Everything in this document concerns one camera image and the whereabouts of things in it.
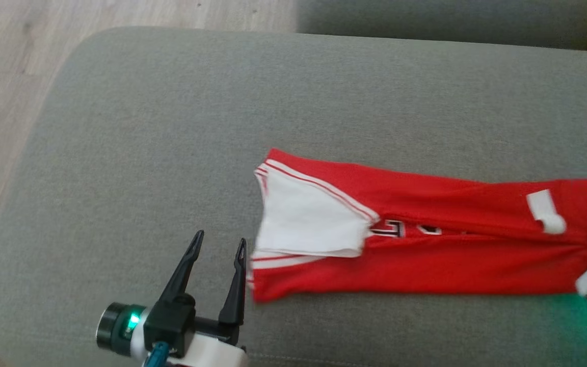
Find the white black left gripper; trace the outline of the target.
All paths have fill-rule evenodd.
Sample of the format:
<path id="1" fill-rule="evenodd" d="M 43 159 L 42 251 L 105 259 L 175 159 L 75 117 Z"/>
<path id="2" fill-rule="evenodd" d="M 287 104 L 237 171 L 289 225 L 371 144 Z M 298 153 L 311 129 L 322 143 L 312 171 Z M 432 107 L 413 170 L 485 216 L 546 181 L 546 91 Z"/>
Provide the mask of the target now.
<path id="1" fill-rule="evenodd" d="M 186 292 L 186 286 L 202 249 L 204 235 L 204 230 L 194 235 L 157 303 L 195 306 L 194 297 Z M 183 358 L 170 357 L 169 367 L 248 367 L 247 352 L 238 346 L 245 315 L 246 255 L 247 240 L 240 239 L 233 261 L 233 279 L 219 321 L 196 318 L 196 333 L 186 354 Z"/>

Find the red white basketball jersey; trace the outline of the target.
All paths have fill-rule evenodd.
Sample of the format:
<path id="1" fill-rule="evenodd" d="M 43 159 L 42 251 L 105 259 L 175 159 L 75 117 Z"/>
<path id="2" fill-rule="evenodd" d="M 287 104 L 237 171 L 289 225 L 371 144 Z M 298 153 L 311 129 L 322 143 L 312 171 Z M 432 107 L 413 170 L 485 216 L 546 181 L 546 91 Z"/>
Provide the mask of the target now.
<path id="1" fill-rule="evenodd" d="M 271 149 L 256 302 L 306 293 L 549 295 L 587 271 L 587 179 L 480 182 Z"/>

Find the large grey sofa seat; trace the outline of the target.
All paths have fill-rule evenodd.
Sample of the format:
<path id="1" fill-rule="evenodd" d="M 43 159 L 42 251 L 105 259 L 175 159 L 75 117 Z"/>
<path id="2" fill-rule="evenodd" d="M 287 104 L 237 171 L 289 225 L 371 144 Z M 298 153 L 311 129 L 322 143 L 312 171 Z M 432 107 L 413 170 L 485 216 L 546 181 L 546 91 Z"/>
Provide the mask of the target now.
<path id="1" fill-rule="evenodd" d="M 116 28 L 65 61 L 0 211 L 0 360 L 135 367 L 100 350 L 114 301 L 187 290 L 216 318 L 261 215 L 270 148 L 487 182 L 587 177 L 587 51 Z"/>

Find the small grey sofa ottoman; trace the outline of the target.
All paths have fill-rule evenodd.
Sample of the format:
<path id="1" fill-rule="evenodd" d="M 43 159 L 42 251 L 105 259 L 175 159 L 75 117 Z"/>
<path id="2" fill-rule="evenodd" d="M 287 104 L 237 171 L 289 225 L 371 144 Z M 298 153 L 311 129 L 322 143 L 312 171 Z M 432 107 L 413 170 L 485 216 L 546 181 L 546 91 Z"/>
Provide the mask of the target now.
<path id="1" fill-rule="evenodd" d="M 587 49 L 587 0 L 296 0 L 308 34 Z"/>

